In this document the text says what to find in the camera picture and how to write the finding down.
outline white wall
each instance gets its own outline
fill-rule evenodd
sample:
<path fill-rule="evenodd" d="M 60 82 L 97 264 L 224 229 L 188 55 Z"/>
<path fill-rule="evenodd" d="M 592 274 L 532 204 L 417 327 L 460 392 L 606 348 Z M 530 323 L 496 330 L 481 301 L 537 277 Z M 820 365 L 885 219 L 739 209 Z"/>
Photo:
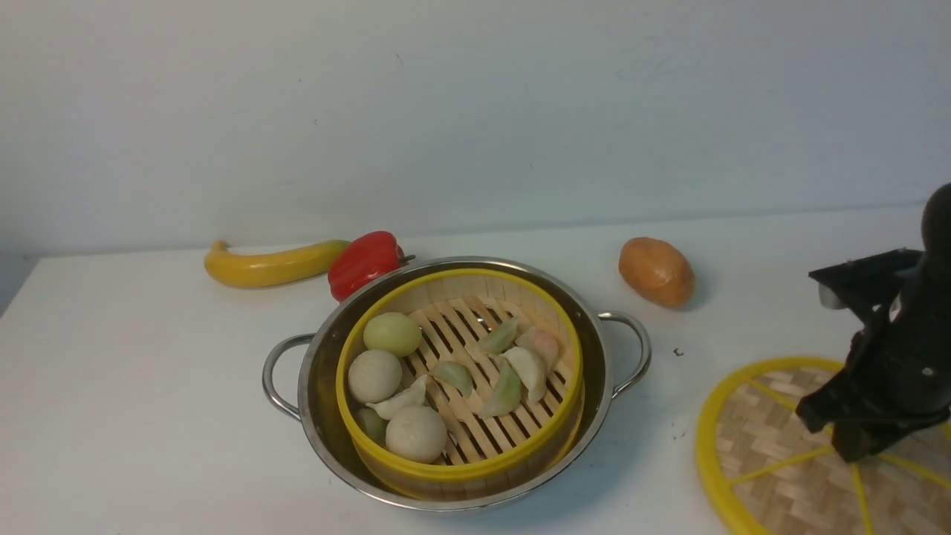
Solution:
<path fill-rule="evenodd" d="M 914 202 L 948 0 L 33 0 L 0 249 L 290 243 Z"/>

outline pot handle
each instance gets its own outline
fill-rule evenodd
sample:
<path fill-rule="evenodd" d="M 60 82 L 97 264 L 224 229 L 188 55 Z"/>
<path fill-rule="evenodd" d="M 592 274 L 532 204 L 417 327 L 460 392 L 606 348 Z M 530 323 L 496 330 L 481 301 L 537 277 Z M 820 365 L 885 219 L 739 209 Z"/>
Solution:
<path fill-rule="evenodd" d="M 278 363 L 278 359 L 280 359 L 281 355 L 283 355 L 288 349 L 297 346 L 305 346 L 310 344 L 312 340 L 314 340 L 314 333 L 299 334 L 297 336 L 291 336 L 287 340 L 277 344 L 273 349 L 271 349 L 270 354 L 267 355 L 267 360 L 264 361 L 264 371 L 261 374 L 261 383 L 264 386 L 264 395 L 267 396 L 267 399 L 271 402 L 271 405 L 277 407 L 280 412 L 283 412 L 298 422 L 301 420 L 301 412 L 297 407 L 291 405 L 290 402 L 282 398 L 278 391 L 274 388 L 274 365 Z"/>
<path fill-rule="evenodd" d="M 624 392 L 643 379 L 644 374 L 648 372 L 648 368 L 650 367 L 650 336 L 648 335 L 648 330 L 644 328 L 644 324 L 625 312 L 601 312 L 597 317 L 603 322 L 617 322 L 630 327 L 641 341 L 641 360 L 637 363 L 637 367 L 634 368 L 631 375 L 621 382 L 620 385 L 614 387 L 614 391 L 611 393 L 611 399 L 614 399 L 619 396 L 621 392 Z"/>

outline red bell pepper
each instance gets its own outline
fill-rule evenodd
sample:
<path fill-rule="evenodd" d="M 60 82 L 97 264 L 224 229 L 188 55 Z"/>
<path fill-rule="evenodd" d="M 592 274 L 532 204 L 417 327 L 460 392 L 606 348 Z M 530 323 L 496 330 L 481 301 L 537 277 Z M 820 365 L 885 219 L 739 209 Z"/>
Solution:
<path fill-rule="evenodd" d="M 404 257 L 396 236 L 385 230 L 360 236 L 343 250 L 330 267 L 327 273 L 330 294 L 342 302 L 358 289 L 405 266 L 413 258 Z"/>

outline yellow rim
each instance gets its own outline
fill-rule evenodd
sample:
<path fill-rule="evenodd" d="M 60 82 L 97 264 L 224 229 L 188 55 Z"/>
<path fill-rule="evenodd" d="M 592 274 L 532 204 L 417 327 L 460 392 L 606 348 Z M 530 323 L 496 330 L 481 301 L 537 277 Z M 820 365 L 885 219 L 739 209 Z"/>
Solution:
<path fill-rule="evenodd" d="M 565 443 L 565 445 L 558 451 L 558 455 L 550 463 L 548 463 L 548 465 L 545 466 L 545 469 L 542 470 L 540 473 L 547 472 L 549 468 L 557 465 L 558 462 L 561 461 L 565 457 L 565 455 L 568 455 L 568 452 L 572 450 L 572 447 L 574 447 L 574 439 L 578 436 L 578 430 L 581 429 L 581 414 L 582 412 L 584 412 L 584 405 L 583 405 L 584 402 L 585 402 L 584 398 L 582 398 L 578 402 L 582 404 L 582 407 L 580 408 L 580 410 L 578 410 L 578 417 L 576 418 L 574 422 L 574 428 L 572 429 L 571 435 L 569 435 L 568 437 L 568 442 Z M 380 474 L 377 470 L 372 468 L 369 464 L 367 464 L 366 467 L 368 470 L 370 470 L 370 473 L 376 476 L 377 479 L 379 479 L 381 483 L 389 487 L 391 491 L 396 492 L 398 494 L 409 496 L 410 498 L 414 498 L 416 500 L 429 500 L 429 497 L 427 496 L 423 496 L 422 494 L 418 494 L 412 490 L 399 486 L 398 484 L 390 480 L 387 474 Z"/>
<path fill-rule="evenodd" d="M 559 318 L 561 319 L 561 322 L 568 330 L 569 343 L 574 349 L 574 354 L 577 355 L 578 358 L 577 371 L 573 375 L 571 383 L 569 384 L 568 395 L 564 398 L 561 405 L 554 412 L 551 420 L 541 429 L 539 429 L 535 435 L 529 437 L 529 439 L 524 443 L 510 449 L 509 451 L 506 451 L 505 453 L 499 454 L 492 459 L 486 459 L 477 463 L 459 466 L 436 466 L 424 465 L 423 463 L 416 463 L 414 461 L 403 459 L 402 457 L 390 453 L 385 448 L 379 446 L 377 443 L 373 442 L 370 437 L 363 433 L 362 429 L 360 429 L 357 425 L 357 421 L 354 420 L 353 415 L 350 413 L 349 400 L 347 399 L 345 389 L 345 371 L 348 363 L 345 363 L 341 359 L 340 364 L 337 367 L 337 403 L 340 407 L 340 416 L 343 418 L 343 423 L 350 432 L 350 436 L 353 438 L 357 449 L 362 449 L 367 455 L 370 455 L 371 457 L 400 473 L 437 483 L 456 483 L 469 481 L 474 478 L 490 477 L 526 460 L 542 445 L 544 445 L 548 439 L 550 439 L 552 435 L 554 435 L 555 432 L 561 427 L 561 425 L 565 423 L 565 419 L 569 414 L 569 409 L 574 403 L 577 402 L 579 391 L 578 386 L 580 385 L 582 376 L 583 359 L 581 355 L 581 344 L 578 341 L 577 332 L 574 330 L 574 324 L 572 323 L 571 318 L 568 316 L 568 313 L 565 312 L 564 308 L 562 308 L 561 305 L 559 305 L 551 295 L 542 290 L 540 287 L 537 287 L 536 285 L 514 275 L 492 271 L 490 269 L 450 269 L 447 271 L 441 271 L 439 273 L 433 273 L 419 277 L 418 279 L 410 281 L 405 285 L 392 290 L 382 299 L 373 304 L 354 325 L 353 330 L 350 331 L 346 342 L 343 344 L 343 350 L 341 354 L 347 355 L 350 353 L 351 347 L 357 341 L 357 337 L 363 332 L 363 328 L 366 327 L 366 324 L 377 315 L 377 312 L 381 308 L 386 306 L 387 303 L 400 294 L 434 280 L 464 275 L 480 275 L 503 279 L 528 288 L 544 299 L 555 309 Z"/>
<path fill-rule="evenodd" d="M 700 484 L 703 486 L 704 491 L 706 491 L 710 504 L 716 510 L 717 514 L 720 515 L 724 524 L 732 529 L 734 533 L 769 535 L 769 532 L 749 513 L 739 498 L 733 494 L 732 487 L 738 482 L 727 480 L 727 476 L 724 475 L 723 469 L 720 467 L 720 460 L 716 455 L 717 417 L 720 414 L 720 409 L 723 408 L 723 403 L 725 403 L 727 398 L 741 385 L 746 383 L 754 384 L 750 381 L 752 378 L 763 375 L 768 371 L 791 367 L 815 367 L 827 371 L 839 371 L 842 369 L 842 363 L 814 357 L 789 357 L 740 368 L 730 374 L 723 383 L 720 383 L 720 385 L 710 393 L 700 413 L 700 420 L 697 423 L 697 474 L 700 476 Z M 797 458 L 790 459 L 789 461 L 798 462 L 804 460 L 804 458 Z M 768 466 L 767 468 L 775 469 L 776 467 L 779 466 Z"/>

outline banana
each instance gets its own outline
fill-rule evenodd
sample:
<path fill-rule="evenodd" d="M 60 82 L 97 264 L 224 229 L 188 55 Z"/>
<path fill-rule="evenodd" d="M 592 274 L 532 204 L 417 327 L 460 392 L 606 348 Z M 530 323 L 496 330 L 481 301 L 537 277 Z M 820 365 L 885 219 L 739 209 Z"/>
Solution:
<path fill-rule="evenodd" d="M 350 242 L 329 240 L 271 254 L 240 255 L 215 242 L 204 256 L 204 270 L 230 287 L 271 287 L 306 279 L 330 269 Z"/>

